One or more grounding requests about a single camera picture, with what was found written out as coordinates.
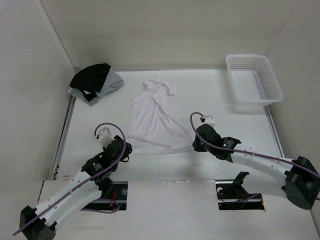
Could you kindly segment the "white tank top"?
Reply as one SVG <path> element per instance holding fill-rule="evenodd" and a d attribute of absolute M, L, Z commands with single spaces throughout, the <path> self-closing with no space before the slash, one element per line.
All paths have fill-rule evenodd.
<path fill-rule="evenodd" d="M 168 97 L 175 96 L 172 82 L 151 78 L 145 91 L 132 99 L 128 138 L 136 155 L 167 155 L 191 149 L 192 136 L 168 111 Z"/>

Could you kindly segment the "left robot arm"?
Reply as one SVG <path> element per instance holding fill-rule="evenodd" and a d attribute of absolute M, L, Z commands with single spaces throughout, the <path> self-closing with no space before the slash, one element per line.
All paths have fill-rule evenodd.
<path fill-rule="evenodd" d="M 110 176 L 120 162 L 126 162 L 132 145 L 119 136 L 102 152 L 85 162 L 80 171 L 56 194 L 43 203 L 20 212 L 19 230 L 28 240 L 52 240 L 58 227 L 98 199 L 113 195 Z"/>

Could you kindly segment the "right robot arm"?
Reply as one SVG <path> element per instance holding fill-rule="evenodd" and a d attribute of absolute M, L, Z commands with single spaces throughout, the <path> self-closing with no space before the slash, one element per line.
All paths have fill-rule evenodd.
<path fill-rule="evenodd" d="M 221 137 L 209 124 L 194 130 L 192 144 L 196 152 L 208 152 L 218 160 L 250 167 L 277 180 L 281 195 L 293 205 L 311 210 L 320 193 L 320 174 L 311 161 L 303 156 L 297 159 L 279 158 L 237 149 L 240 140 Z"/>

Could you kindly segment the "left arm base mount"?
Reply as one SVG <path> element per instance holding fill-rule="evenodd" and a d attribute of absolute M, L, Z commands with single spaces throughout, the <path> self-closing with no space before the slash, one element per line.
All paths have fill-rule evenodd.
<path fill-rule="evenodd" d="M 128 187 L 129 183 L 127 181 L 115 181 L 112 183 L 110 190 L 103 193 L 100 198 L 87 204 L 84 209 L 111 212 L 116 210 L 117 204 L 115 202 L 117 202 L 119 205 L 118 210 L 126 211 Z"/>

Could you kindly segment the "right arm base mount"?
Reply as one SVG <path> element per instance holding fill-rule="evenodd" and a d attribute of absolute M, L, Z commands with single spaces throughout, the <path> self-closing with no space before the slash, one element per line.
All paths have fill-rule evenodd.
<path fill-rule="evenodd" d="M 265 210 L 261 193 L 248 193 L 242 186 L 249 172 L 241 171 L 235 179 L 216 180 L 220 211 Z"/>

